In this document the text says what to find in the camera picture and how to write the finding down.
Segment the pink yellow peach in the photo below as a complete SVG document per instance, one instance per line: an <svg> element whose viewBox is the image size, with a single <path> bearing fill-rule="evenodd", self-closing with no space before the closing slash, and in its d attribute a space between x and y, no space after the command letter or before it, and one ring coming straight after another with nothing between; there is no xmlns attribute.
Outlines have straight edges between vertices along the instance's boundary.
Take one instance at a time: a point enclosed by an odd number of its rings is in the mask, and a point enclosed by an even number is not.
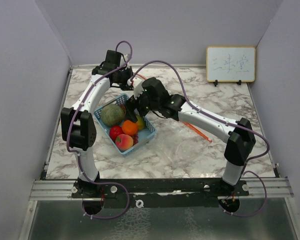
<svg viewBox="0 0 300 240"><path fill-rule="evenodd" d="M134 140L130 135L120 134L115 139L115 145L120 151L127 151L134 145Z"/></svg>

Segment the red tomato fruit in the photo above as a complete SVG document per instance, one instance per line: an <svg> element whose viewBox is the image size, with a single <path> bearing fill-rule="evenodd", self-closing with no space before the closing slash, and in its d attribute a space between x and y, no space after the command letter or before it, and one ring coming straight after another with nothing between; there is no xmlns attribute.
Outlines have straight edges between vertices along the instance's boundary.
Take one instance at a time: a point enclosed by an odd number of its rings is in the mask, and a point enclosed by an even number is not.
<svg viewBox="0 0 300 240"><path fill-rule="evenodd" d="M116 141L117 137L121 134L124 134L122 128L119 125L113 126L109 131L109 137L113 142Z"/></svg>

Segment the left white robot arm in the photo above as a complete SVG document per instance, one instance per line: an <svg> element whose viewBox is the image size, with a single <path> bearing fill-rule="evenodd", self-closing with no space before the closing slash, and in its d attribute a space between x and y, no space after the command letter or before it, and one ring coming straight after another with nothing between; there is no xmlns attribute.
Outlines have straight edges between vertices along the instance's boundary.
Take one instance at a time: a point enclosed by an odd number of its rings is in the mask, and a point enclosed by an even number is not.
<svg viewBox="0 0 300 240"><path fill-rule="evenodd" d="M93 114L104 94L113 83L127 86L132 77L130 57L115 50L108 50L105 60L92 72L87 88L72 107L63 107L60 112L62 139L68 152L75 154L79 168L78 179L85 182L83 191L87 196L96 197L101 190L100 178L95 166L92 146L97 137Z"/></svg>

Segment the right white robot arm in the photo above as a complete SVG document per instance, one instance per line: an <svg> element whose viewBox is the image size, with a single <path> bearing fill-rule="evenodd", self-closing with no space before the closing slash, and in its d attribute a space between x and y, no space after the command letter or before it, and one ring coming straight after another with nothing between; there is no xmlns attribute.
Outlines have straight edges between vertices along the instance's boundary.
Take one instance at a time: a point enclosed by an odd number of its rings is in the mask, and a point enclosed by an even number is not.
<svg viewBox="0 0 300 240"><path fill-rule="evenodd" d="M130 121L136 122L137 114L144 117L149 112L158 112L163 118L189 123L222 140L226 144L227 163L219 189L226 196L237 191L244 165L256 143L249 120L236 121L204 111L180 94L169 94L155 77L128 80L127 87L133 90L133 96L125 103L126 117Z"/></svg>

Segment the orange fruit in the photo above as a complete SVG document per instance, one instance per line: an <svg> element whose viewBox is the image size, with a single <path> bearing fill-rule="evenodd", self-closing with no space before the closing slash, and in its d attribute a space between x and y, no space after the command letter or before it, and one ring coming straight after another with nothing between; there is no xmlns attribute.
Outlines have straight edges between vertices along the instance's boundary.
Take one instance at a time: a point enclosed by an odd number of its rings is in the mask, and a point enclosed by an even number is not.
<svg viewBox="0 0 300 240"><path fill-rule="evenodd" d="M138 125L130 120L125 120L122 123L121 129L124 134L133 136L138 132Z"/></svg>

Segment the clear zip bag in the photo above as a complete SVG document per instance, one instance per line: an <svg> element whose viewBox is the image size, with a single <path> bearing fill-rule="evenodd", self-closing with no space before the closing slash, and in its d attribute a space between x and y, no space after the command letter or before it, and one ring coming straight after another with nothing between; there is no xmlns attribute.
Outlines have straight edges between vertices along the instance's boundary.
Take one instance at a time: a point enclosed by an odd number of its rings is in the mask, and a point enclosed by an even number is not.
<svg viewBox="0 0 300 240"><path fill-rule="evenodd" d="M144 81L147 79L145 76L143 76L143 75L141 75L139 73L134 72L133 75L132 75L132 77L131 77L131 80L136 79L136 78L143 79Z"/></svg>

